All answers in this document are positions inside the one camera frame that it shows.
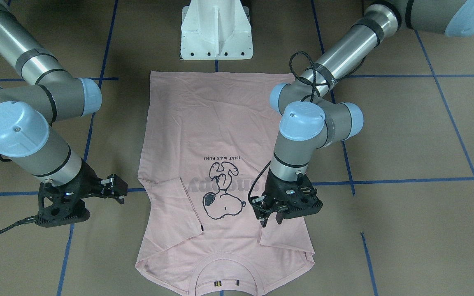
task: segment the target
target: pink t-shirt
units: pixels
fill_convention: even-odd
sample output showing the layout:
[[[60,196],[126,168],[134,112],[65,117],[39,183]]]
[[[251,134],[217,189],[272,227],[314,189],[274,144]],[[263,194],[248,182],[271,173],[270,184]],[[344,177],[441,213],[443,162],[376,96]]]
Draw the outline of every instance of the pink t-shirt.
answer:
[[[307,272],[304,219],[262,228],[248,190],[271,159],[281,116],[271,89],[290,74],[151,73],[139,180],[151,214],[136,268],[180,295],[264,295]],[[253,195],[264,190],[265,176]]]

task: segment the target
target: cartoon dog drawing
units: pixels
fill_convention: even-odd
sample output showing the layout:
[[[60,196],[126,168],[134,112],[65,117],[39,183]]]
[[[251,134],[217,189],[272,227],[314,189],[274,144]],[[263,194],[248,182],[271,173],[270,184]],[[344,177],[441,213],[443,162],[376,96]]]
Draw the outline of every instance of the cartoon dog drawing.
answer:
[[[233,176],[238,174],[239,169],[233,163],[223,161],[211,165],[209,178],[215,180],[218,191],[208,192],[202,199],[204,210],[211,219],[218,220],[226,215],[236,216],[246,206],[246,202],[226,192],[232,184]]]

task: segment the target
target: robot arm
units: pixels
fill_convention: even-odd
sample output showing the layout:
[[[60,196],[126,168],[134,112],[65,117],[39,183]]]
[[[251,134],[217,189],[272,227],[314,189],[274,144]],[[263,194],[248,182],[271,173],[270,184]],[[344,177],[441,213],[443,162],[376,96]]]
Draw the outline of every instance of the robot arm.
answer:
[[[0,154],[40,182],[36,224],[52,227],[85,221],[84,197],[123,204],[127,184],[105,180],[71,149],[51,124],[100,109],[102,95],[90,79],[75,79],[43,48],[0,0],[0,54],[30,86],[0,87]]]
[[[333,104],[322,97],[370,51],[393,36],[402,22],[416,30],[470,36],[474,34],[474,0],[377,0],[294,83],[275,86],[270,105],[282,115],[279,133],[265,191],[260,197],[249,197],[263,227],[273,212],[280,224],[283,219],[315,214],[322,208],[317,190],[305,175],[313,151],[347,140],[363,127],[359,107]]]

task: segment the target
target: snoopy graphic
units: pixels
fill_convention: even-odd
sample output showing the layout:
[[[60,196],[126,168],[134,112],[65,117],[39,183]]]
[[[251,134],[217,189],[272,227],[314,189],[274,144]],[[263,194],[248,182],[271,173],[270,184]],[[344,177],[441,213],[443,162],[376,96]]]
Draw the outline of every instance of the snoopy graphic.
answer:
[[[214,220],[223,218],[226,215],[236,216],[241,213],[246,202],[238,197],[227,193],[226,190],[232,184],[233,176],[239,174],[239,169],[230,162],[214,162],[209,169],[209,178],[217,183],[217,192],[208,192],[202,199],[204,210],[208,217]]]

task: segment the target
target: hole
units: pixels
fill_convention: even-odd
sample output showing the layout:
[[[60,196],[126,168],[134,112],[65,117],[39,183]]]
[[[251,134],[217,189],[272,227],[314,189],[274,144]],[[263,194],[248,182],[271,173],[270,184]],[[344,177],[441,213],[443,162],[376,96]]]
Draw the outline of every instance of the hole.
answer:
[[[52,206],[52,202],[50,199],[48,199],[47,197],[43,197],[43,207],[44,208],[47,208],[49,206]]]

